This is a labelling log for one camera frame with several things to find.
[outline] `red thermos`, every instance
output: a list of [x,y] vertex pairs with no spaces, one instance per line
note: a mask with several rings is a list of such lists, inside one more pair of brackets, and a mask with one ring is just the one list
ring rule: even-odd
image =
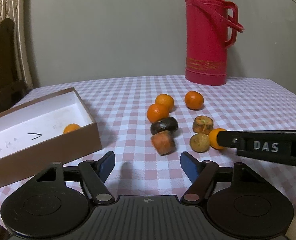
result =
[[[232,9],[233,16],[228,15]],[[244,30],[238,23],[238,7],[225,0],[186,0],[186,79],[220,86],[227,80],[227,48]],[[232,28],[228,40],[228,27]]]

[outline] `orange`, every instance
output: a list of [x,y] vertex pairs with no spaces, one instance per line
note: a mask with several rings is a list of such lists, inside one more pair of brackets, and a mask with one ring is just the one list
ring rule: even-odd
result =
[[204,103],[203,96],[195,91],[189,91],[185,96],[186,106],[192,110],[201,109]]
[[223,129],[223,128],[213,129],[208,135],[210,140],[210,146],[216,150],[224,149],[224,147],[220,146],[217,142],[217,136],[220,131],[226,131],[226,129]]
[[160,94],[155,99],[156,104],[165,105],[168,108],[168,111],[171,112],[171,110],[174,107],[174,99],[167,95],[167,94]]
[[149,106],[147,111],[148,120],[153,123],[162,118],[167,118],[169,116],[169,110],[165,105],[152,104]]
[[67,126],[65,127],[63,133],[65,134],[65,133],[68,133],[68,132],[72,132],[72,131],[75,131],[75,130],[77,130],[77,129],[79,129],[79,128],[80,128],[80,125],[75,124],[75,123],[71,123],[71,124],[69,124],[69,125],[67,125]]

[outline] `open box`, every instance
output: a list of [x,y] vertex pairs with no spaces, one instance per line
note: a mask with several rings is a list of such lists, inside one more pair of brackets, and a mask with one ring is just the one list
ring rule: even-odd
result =
[[[71,123],[81,128],[63,134]],[[74,88],[16,106],[0,113],[0,187],[101,149],[96,121]]]

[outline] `checkered tablecloth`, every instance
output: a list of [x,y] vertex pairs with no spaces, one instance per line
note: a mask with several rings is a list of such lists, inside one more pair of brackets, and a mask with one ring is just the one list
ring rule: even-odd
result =
[[[194,134],[192,123],[198,115],[211,117],[215,128],[227,130],[296,129],[296,95],[271,80],[230,78],[226,85],[212,87],[191,83],[184,76],[104,79],[37,88],[19,104],[68,87],[75,87],[96,119],[103,150],[67,165],[98,160],[106,152],[114,151],[116,165],[106,182],[114,196],[176,194],[181,197],[191,185],[179,161],[180,154],[188,151],[199,160],[212,160],[220,166],[246,163],[296,207],[296,167],[238,157],[233,149],[219,152],[210,148],[199,154],[189,146]],[[186,108],[184,96],[190,90],[204,96],[203,110]],[[160,156],[152,147],[146,117],[147,108],[161,93],[174,98],[175,110],[171,116],[179,123],[175,138],[177,151],[168,156]],[[0,207],[5,198],[26,181],[0,188]],[[76,182],[67,185],[80,190]]]

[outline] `thermos handle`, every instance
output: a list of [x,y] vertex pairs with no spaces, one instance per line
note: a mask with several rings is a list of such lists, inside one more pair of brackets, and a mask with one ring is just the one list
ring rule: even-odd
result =
[[217,13],[213,9],[211,9],[209,6],[204,4],[203,2],[200,2],[199,0],[190,0],[191,4],[199,7],[203,11],[210,14],[213,18],[218,20],[219,22],[224,22],[226,25],[228,25],[230,28],[232,28],[231,38],[228,41],[225,41],[225,47],[228,48],[231,45],[233,45],[237,39],[237,32],[242,33],[244,30],[244,27],[238,23],[238,6],[233,2],[226,2],[225,8],[229,8],[233,12],[233,17],[228,15],[228,18],[223,17],[221,14]]

